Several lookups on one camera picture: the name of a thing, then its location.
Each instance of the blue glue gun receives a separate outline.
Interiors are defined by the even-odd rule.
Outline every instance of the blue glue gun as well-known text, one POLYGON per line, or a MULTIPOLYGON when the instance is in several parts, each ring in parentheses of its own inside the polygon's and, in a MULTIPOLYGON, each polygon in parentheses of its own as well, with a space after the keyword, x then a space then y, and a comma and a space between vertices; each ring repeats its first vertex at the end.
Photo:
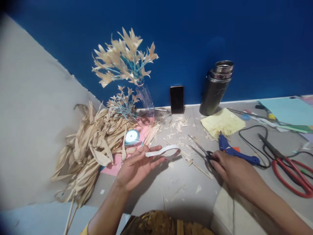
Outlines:
POLYGON ((236 150, 234 150, 228 143, 226 137, 220 132, 220 135, 218 137, 218 145, 219 145, 219 150, 232 155, 236 157, 240 157, 247 162, 249 162, 251 165, 259 165, 260 164, 260 159, 257 158, 256 156, 248 156, 244 155, 236 150))

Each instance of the ribbon roll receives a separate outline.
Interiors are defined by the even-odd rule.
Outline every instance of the ribbon roll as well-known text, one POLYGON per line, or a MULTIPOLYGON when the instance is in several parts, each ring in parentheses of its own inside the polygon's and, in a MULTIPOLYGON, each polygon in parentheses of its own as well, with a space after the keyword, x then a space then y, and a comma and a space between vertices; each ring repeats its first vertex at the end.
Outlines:
POLYGON ((140 142, 139 132, 137 130, 130 130, 125 136, 125 145, 135 145, 140 142))
POLYGON ((146 157, 153 157, 153 156, 157 156, 157 155, 163 155, 165 152, 172 150, 172 149, 176 149, 176 152, 170 156, 163 156, 168 160, 172 160, 173 158, 177 157, 178 154, 180 154, 180 148, 177 145, 169 145, 166 146, 164 148, 162 148, 159 151, 154 151, 154 152, 147 152, 146 153, 146 157))

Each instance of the person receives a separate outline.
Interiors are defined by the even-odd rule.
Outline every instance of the person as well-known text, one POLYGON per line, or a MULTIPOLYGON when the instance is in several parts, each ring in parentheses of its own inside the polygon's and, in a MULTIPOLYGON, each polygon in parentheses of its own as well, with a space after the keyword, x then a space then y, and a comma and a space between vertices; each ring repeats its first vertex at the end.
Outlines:
MULTIPOLYGON (((153 169, 165 161, 163 157, 147 158, 145 153, 158 151, 161 148, 161 146, 152 148, 143 146, 124 162, 108 196, 81 234, 116 234, 130 192, 153 169)), ((233 190, 263 211, 284 233, 289 235, 313 234, 313 230, 282 198, 270 189, 252 165, 241 158, 230 156, 221 151, 214 152, 212 156, 217 160, 212 161, 212 164, 223 180, 233 190)), ((122 235, 177 234, 176 229, 178 227, 176 227, 177 223, 174 219, 164 211, 160 214, 157 212, 152 211, 136 217, 137 220, 134 219, 136 222, 132 221, 126 229, 124 228, 122 235)), ((194 226, 193 231, 199 231, 196 234, 213 234, 199 224, 195 223, 192 226, 194 226)))

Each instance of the power cord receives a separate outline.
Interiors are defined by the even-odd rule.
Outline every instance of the power cord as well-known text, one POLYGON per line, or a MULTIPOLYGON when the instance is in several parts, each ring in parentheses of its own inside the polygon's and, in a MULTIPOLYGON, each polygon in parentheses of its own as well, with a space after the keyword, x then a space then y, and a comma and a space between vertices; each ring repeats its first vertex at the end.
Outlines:
POLYGON ((246 131, 246 130, 249 130, 249 129, 251 129, 251 128, 255 128, 255 127, 261 127, 261 128, 263 128, 263 129, 265 130, 265 137, 264 137, 264 138, 267 139, 267 136, 268 136, 268 129, 267 129, 266 127, 264 127, 264 126, 261 126, 261 125, 255 125, 255 126, 252 126, 252 127, 248 127, 248 128, 242 129, 242 130, 240 130, 240 131, 238 132, 238 134, 239 134, 240 138, 242 138, 243 141, 245 141, 245 143, 246 143, 247 145, 249 145, 249 146, 251 146, 252 148, 256 149, 258 152, 262 153, 262 154, 266 157, 266 159, 267 159, 267 161, 268 161, 268 163, 269 163, 268 166, 266 166, 266 165, 261 165, 261 164, 259 164, 258 166, 259 166, 259 167, 262 167, 262 168, 264 168, 264 169, 267 169, 267 168, 271 167, 271 165, 272 165, 270 159, 274 160, 274 158, 272 158, 272 157, 266 152, 266 150, 265 150, 265 144, 263 144, 263 151, 264 151, 264 152, 262 152, 262 151, 259 150, 257 147, 255 147, 252 143, 250 143, 249 141, 247 141, 247 140, 242 136, 242 134, 241 134, 241 132, 246 131))
MULTIPOLYGON (((249 129, 255 128, 255 127, 261 127, 261 128, 263 128, 263 129, 265 130, 265 137, 264 137, 264 138, 267 140, 267 137, 268 137, 268 129, 267 129, 266 127, 264 127, 264 126, 261 126, 261 125, 255 125, 255 126, 252 126, 252 127, 248 127, 248 128, 242 129, 242 130, 240 130, 238 133, 239 133, 240 138, 242 138, 243 141, 245 141, 247 145, 249 145, 249 146, 251 146, 252 148, 256 149, 257 151, 259 151, 260 153, 262 153, 262 154, 266 157, 266 159, 268 160, 269 165, 268 165, 268 166, 265 166, 265 165, 259 164, 258 166, 259 166, 259 167, 262 167, 262 168, 264 168, 264 169, 267 169, 267 168, 271 167, 271 165, 272 165, 270 159, 274 161, 275 158, 273 158, 273 157, 266 151, 266 149, 265 149, 266 145, 263 144, 262 149, 263 149, 264 152, 262 152, 262 151, 259 150, 257 147, 255 147, 253 144, 251 144, 249 141, 247 141, 247 140, 242 136, 242 134, 241 134, 242 131, 246 131, 246 130, 249 130, 249 129)), ((286 157, 292 158, 292 157, 295 157, 295 156, 299 155, 300 153, 306 153, 306 154, 309 154, 310 156, 313 157, 313 154, 312 154, 312 153, 309 153, 309 152, 306 152, 306 151, 300 151, 300 152, 295 153, 294 155, 286 156, 286 157)), ((284 163, 287 167, 292 168, 289 164, 285 163, 284 161, 283 161, 283 163, 284 163)), ((302 174, 304 174, 304 175, 306 175, 307 177, 313 179, 312 176, 310 176, 309 174, 307 174, 307 173, 305 173, 305 172, 303 172, 303 171, 302 171, 302 174)))

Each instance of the stainless steel thermos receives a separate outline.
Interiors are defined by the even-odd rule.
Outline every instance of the stainless steel thermos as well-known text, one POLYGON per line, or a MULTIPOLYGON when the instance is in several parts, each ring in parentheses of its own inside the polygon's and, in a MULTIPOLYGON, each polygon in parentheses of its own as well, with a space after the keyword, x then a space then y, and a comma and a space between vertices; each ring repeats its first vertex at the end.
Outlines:
POLYGON ((214 114, 231 81, 233 70, 234 63, 223 60, 217 62, 214 68, 207 73, 199 110, 202 115, 214 114))

